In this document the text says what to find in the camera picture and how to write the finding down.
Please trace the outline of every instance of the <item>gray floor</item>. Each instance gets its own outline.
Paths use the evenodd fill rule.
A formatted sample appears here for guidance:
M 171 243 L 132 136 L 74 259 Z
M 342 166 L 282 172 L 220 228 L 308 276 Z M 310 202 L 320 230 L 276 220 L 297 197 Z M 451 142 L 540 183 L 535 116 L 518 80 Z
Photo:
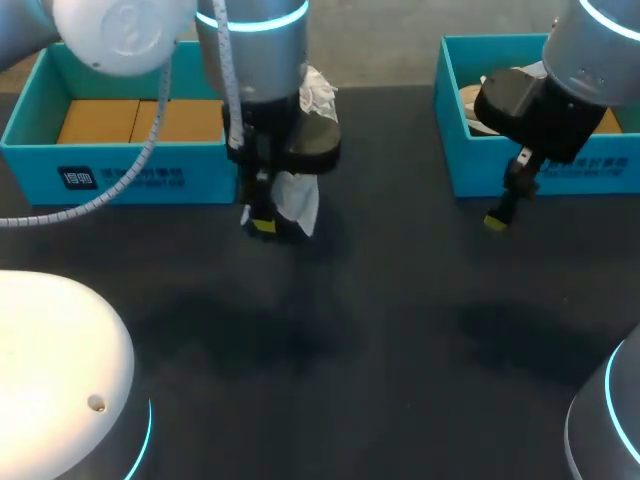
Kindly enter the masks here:
M 341 87 L 430 83 L 442 35 L 545 32 L 568 2 L 312 0 L 311 62 Z M 31 65 L 1 74 L 0 92 L 20 91 Z

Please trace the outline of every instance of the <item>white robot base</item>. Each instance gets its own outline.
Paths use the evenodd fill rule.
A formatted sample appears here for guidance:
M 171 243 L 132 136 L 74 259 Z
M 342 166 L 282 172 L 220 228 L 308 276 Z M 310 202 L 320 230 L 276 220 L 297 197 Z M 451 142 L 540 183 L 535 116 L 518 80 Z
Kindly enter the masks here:
M 64 278 L 0 272 L 0 478 L 139 480 L 153 411 L 120 317 Z
M 574 399 L 564 445 L 575 480 L 640 478 L 640 329 L 636 329 Z

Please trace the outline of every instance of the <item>small hole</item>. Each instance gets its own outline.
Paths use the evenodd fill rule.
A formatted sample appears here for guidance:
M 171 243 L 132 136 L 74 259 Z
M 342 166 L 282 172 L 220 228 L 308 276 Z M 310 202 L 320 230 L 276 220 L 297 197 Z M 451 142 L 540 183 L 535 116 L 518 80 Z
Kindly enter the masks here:
M 107 409 L 107 404 L 100 395 L 91 395 L 87 400 L 87 404 L 94 412 L 102 413 Z

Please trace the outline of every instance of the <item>logo on box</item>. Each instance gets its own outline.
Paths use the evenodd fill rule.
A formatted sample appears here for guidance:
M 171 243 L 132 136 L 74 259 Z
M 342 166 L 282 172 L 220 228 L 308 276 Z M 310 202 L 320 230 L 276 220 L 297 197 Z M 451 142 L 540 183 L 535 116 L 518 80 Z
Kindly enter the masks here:
M 67 190 L 97 190 L 98 184 L 89 167 L 59 167 L 58 173 Z

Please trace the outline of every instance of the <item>dark surface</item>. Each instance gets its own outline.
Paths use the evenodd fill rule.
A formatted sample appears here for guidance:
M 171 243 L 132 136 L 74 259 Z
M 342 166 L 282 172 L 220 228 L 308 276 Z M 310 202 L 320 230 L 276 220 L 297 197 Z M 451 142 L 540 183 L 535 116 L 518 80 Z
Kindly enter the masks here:
M 427 87 L 339 94 L 317 238 L 240 209 L 105 209 L 0 232 L 0 267 L 103 295 L 157 411 L 159 480 L 566 480 L 578 386 L 637 321 L 640 198 L 454 201 Z M 15 99 L 5 98 L 7 102 Z M 25 213 L 5 171 L 0 214 Z

